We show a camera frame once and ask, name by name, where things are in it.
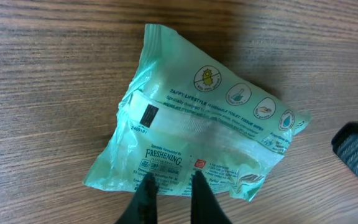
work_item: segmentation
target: wood grain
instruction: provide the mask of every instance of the wood grain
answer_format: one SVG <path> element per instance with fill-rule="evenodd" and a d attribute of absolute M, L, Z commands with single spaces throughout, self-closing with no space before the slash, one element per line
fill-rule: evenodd
<path fill-rule="evenodd" d="M 314 120 L 233 223 L 358 223 L 330 140 L 358 120 L 358 1 L 0 0 L 0 223 L 113 223 L 132 194 L 82 185 L 116 127 L 144 24 L 170 26 Z M 158 197 L 160 223 L 190 199 Z"/>

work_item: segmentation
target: brown wood surface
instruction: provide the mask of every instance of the brown wood surface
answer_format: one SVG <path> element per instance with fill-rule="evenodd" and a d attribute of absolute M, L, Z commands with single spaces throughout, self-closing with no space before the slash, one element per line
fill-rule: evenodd
<path fill-rule="evenodd" d="M 330 140 L 358 120 L 358 0 L 0 0 L 0 223 L 114 223 L 132 194 L 81 181 L 116 127 L 144 24 L 170 26 L 314 120 L 233 223 L 358 223 Z M 190 199 L 158 197 L 160 223 Z"/>

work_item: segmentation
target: red square logo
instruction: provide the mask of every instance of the red square logo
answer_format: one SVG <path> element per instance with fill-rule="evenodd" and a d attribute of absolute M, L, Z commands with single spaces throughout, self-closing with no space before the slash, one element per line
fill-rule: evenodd
<path fill-rule="evenodd" d="M 194 167 L 197 167 L 197 168 L 204 168 L 206 164 L 206 161 L 202 160 L 202 159 L 197 159 L 196 163 L 194 164 Z"/>

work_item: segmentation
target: wet wipe packet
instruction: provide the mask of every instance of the wet wipe packet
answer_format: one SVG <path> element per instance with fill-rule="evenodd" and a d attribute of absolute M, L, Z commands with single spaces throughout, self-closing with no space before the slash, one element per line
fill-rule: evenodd
<path fill-rule="evenodd" d="M 191 196 L 200 170 L 215 194 L 250 201 L 309 121 L 175 30 L 147 24 L 117 128 L 84 184 L 135 192 L 152 172 L 159 194 Z"/>

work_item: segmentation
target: printed number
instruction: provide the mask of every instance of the printed number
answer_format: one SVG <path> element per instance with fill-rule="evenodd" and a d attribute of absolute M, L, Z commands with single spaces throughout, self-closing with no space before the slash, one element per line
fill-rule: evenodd
<path fill-rule="evenodd" d="M 143 128 L 135 127 L 135 126 L 131 126 L 131 130 L 134 130 L 134 131 L 137 131 L 137 132 L 140 132 L 140 133 L 143 133 L 143 134 L 147 133 L 147 131 L 144 130 Z"/>

